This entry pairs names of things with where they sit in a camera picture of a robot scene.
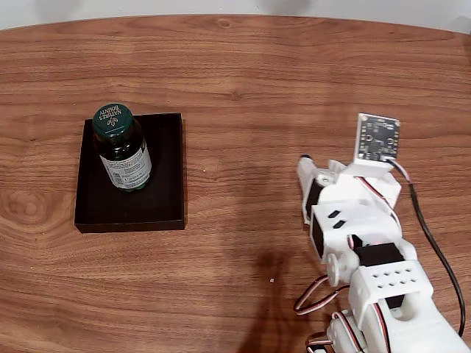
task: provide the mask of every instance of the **wooden table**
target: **wooden table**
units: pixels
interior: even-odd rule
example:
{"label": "wooden table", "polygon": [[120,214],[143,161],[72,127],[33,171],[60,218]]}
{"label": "wooden table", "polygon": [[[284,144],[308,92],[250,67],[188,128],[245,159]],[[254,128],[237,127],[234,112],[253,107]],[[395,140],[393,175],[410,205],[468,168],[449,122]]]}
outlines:
{"label": "wooden table", "polygon": [[[470,58],[465,35],[320,18],[0,32],[0,352],[303,352],[347,303],[292,310],[325,272],[295,168],[302,153],[349,163],[358,112],[402,121],[399,161],[471,312]],[[185,231],[74,228],[83,121],[113,101],[183,114]],[[397,214],[457,327],[450,280],[406,192]]]}

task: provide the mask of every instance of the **robotic arm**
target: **robotic arm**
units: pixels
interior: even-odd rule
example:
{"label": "robotic arm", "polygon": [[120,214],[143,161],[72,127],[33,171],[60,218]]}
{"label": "robotic arm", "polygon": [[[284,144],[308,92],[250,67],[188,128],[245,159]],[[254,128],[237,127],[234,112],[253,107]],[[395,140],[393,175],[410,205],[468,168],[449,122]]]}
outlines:
{"label": "robotic arm", "polygon": [[[310,313],[347,288],[350,306],[333,314],[328,340],[308,347],[311,352],[324,352],[326,343],[336,353],[471,352],[433,303],[433,287],[394,212],[400,184],[390,171],[401,168],[399,127],[395,119],[359,114],[353,163],[331,160],[321,169],[307,155],[298,163],[304,221],[327,276],[295,309]],[[327,279],[333,287],[347,285],[301,308]]]}

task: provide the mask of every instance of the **bottle label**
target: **bottle label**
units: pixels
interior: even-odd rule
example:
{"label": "bottle label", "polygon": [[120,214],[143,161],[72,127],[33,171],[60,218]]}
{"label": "bottle label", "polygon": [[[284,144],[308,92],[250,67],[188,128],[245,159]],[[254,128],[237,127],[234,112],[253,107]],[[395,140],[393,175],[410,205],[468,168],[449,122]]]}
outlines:
{"label": "bottle label", "polygon": [[100,156],[113,185],[133,189],[145,183],[152,169],[146,141],[133,156],[125,160],[107,160]]}

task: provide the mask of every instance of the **nature's bounty logo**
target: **nature's bounty logo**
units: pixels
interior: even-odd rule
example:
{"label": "nature's bounty logo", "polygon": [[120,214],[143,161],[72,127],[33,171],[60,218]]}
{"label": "nature's bounty logo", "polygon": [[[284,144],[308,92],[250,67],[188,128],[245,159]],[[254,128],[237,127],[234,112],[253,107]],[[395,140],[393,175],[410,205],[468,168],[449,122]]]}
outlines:
{"label": "nature's bounty logo", "polygon": [[112,107],[105,108],[100,110],[100,120],[108,119],[107,125],[108,126],[115,126],[118,122],[117,115],[121,114],[121,110],[119,109],[118,105],[113,105]]}

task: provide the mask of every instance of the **dark green bottle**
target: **dark green bottle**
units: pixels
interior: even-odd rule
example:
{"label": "dark green bottle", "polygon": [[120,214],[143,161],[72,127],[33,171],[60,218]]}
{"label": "dark green bottle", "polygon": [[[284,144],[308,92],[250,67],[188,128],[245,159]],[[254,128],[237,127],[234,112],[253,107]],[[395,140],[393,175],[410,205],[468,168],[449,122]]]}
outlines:
{"label": "dark green bottle", "polygon": [[118,189],[142,189],[152,163],[141,125],[123,104],[100,108],[93,117],[93,140],[111,182]]}

